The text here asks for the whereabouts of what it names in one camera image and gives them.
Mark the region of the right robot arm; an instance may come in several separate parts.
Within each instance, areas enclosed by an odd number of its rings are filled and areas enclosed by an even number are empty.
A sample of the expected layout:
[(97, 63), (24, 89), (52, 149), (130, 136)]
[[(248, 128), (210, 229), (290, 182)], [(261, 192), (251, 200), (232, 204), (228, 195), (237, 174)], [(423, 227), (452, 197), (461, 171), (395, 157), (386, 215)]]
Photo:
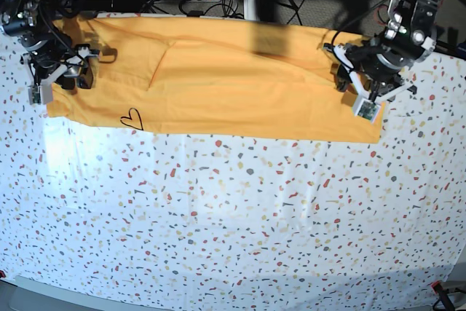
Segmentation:
[(1, 32), (17, 38), (26, 50), (21, 63), (31, 74), (34, 92), (47, 83), (64, 90), (92, 87), (90, 59), (99, 51), (88, 44), (74, 44), (54, 25), (57, 19), (77, 17), (83, 4), (84, 0), (77, 0), (66, 9), (64, 0), (4, 0), (1, 5)]

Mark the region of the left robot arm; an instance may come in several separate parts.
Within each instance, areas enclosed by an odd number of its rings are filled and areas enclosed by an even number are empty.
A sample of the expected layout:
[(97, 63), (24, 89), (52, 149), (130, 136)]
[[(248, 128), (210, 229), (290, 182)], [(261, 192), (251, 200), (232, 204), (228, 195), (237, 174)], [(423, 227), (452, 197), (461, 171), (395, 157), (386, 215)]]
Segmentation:
[(436, 47), (435, 16), (443, 0), (384, 0), (388, 21), (384, 30), (360, 44), (329, 42), (339, 65), (336, 88), (357, 94), (372, 103), (393, 101), (400, 92), (416, 93), (400, 71), (424, 61)]

